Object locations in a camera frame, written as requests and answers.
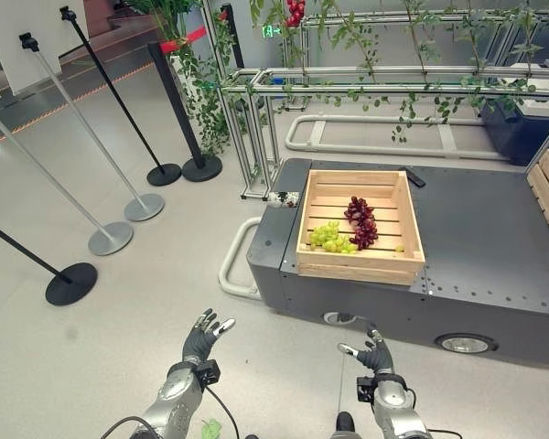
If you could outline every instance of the red grapes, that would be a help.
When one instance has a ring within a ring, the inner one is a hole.
[[[373,208],[368,207],[364,198],[352,197],[348,210],[344,212],[356,231],[356,236],[350,238],[350,242],[358,245],[358,250],[367,249],[374,244],[374,240],[378,240],[378,230],[372,211]]]

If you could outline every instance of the black wire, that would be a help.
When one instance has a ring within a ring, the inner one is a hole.
[[[106,433],[102,435],[100,439],[106,439],[116,428],[118,428],[123,423],[127,423],[128,421],[137,421],[138,423],[141,423],[146,427],[146,430],[148,430],[149,433],[153,435],[156,439],[163,439],[160,434],[158,434],[153,426],[145,421],[143,418],[139,416],[126,416],[125,418],[122,418],[120,421],[115,423],[113,426],[111,426]]]
[[[411,391],[411,393],[413,394],[413,410],[414,410],[414,407],[417,405],[417,394],[410,387],[409,387],[409,391]]]
[[[433,429],[433,428],[428,428],[427,431],[429,433],[452,434],[454,436],[457,436],[459,439],[464,439],[461,434],[459,434],[458,432],[452,432],[451,430],[436,430],[436,429]]]
[[[220,404],[221,408],[228,414],[228,417],[230,417],[231,423],[234,425],[234,430],[236,431],[236,439],[240,439],[240,433],[238,432],[238,425],[236,425],[236,421],[234,421],[234,417],[231,415],[230,411],[228,410],[228,407],[226,407],[226,404],[224,404],[221,399],[214,393],[212,389],[209,387],[205,388],[206,391],[208,391],[211,396],[213,396],[216,401]]]

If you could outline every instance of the robotic arm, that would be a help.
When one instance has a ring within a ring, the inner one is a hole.
[[[215,360],[208,361],[208,356],[214,343],[236,321],[229,319],[222,325],[219,322],[211,325],[216,316],[211,309],[199,316],[185,340],[182,361],[169,369],[156,401],[143,416],[163,439],[185,439],[203,391],[220,378],[218,364]],[[157,439],[143,426],[138,427],[131,438]]]
[[[371,327],[370,350],[357,350],[346,344],[338,349],[356,358],[374,372],[374,377],[357,379],[358,401],[369,402],[374,419],[382,429],[384,439],[431,439],[423,421],[414,411],[414,394],[406,387],[403,377],[394,373],[393,358],[380,332]]]

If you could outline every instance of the green exit sign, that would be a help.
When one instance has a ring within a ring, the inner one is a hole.
[[[272,38],[280,33],[281,29],[279,27],[275,27],[273,25],[263,26],[263,38]]]

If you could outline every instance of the green grapes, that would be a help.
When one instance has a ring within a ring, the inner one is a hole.
[[[315,227],[309,235],[311,250],[315,251],[320,245],[330,253],[355,253],[358,246],[350,242],[348,235],[340,235],[338,229],[339,221],[330,221],[325,226]]]

